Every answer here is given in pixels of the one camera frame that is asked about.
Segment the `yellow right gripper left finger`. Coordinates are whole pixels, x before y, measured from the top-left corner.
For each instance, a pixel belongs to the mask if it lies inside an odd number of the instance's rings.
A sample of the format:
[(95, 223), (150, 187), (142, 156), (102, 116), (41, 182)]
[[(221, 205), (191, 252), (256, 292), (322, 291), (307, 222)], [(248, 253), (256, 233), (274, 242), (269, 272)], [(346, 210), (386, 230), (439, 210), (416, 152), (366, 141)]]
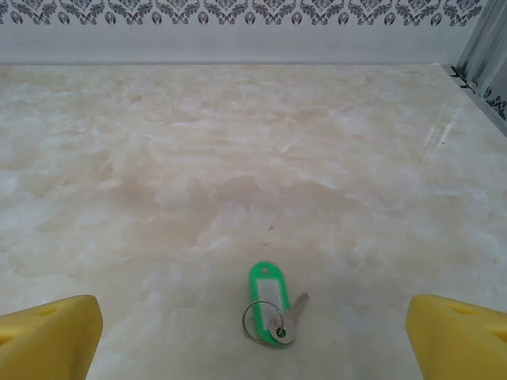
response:
[(87, 294), (2, 315), (1, 378), (85, 379), (102, 329)]

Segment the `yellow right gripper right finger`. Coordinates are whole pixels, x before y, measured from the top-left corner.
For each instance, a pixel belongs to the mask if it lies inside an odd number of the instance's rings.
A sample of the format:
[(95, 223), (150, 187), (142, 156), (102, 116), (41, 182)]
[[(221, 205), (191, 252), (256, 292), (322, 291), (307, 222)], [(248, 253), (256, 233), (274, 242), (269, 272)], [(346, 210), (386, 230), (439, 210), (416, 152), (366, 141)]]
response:
[(424, 379), (505, 379), (506, 313), (419, 294), (406, 331)]

